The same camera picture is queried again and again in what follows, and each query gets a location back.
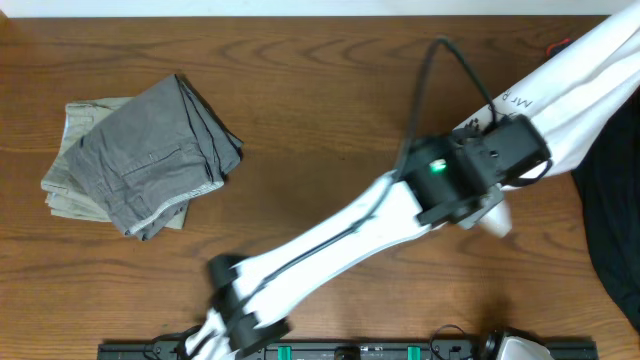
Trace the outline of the white printed t-shirt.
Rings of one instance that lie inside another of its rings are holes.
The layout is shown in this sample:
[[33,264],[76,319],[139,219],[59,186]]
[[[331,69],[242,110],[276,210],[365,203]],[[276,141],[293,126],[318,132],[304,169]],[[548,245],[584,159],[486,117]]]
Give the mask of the white printed t-shirt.
[[500,115],[525,115],[553,165],[525,179],[575,169],[608,119],[639,87],[639,3],[610,16],[494,99]]

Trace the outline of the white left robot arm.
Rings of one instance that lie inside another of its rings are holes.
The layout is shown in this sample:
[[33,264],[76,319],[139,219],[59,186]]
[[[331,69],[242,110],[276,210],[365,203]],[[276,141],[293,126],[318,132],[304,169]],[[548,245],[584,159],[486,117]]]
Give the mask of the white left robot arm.
[[250,355],[289,332],[287,317],[306,296],[369,256],[443,223],[474,226],[502,199],[502,155],[480,135],[407,141],[392,171],[294,240],[259,256],[214,257],[212,307],[180,358]]

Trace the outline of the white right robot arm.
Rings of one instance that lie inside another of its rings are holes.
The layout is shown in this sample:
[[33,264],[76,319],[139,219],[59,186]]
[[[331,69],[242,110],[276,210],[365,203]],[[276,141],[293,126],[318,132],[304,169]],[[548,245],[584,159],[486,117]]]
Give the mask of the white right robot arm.
[[550,351],[531,334],[512,328],[488,334],[479,351],[481,360],[553,360]]

